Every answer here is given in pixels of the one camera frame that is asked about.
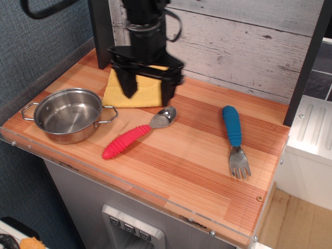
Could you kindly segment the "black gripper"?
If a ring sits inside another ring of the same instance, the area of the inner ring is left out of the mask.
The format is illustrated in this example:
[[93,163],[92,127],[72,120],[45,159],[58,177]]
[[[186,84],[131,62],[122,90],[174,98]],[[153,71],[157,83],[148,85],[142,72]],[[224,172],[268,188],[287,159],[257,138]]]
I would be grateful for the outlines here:
[[131,98],[137,91],[136,76],[161,80],[162,106],[174,97],[177,85],[182,84],[184,63],[167,52],[165,24],[127,24],[131,44],[111,46],[111,63],[122,91]]

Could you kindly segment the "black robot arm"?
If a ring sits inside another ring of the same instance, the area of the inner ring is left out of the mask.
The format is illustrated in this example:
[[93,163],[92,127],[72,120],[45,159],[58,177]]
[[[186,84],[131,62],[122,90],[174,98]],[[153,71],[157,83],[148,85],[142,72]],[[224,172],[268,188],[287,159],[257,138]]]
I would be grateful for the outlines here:
[[115,70],[124,95],[137,92],[137,76],[161,81],[162,106],[174,97],[175,89],[183,83],[184,63],[167,52],[167,22],[170,16],[180,18],[166,9],[170,1],[123,1],[127,18],[124,27],[129,31],[130,45],[111,46],[112,68]]

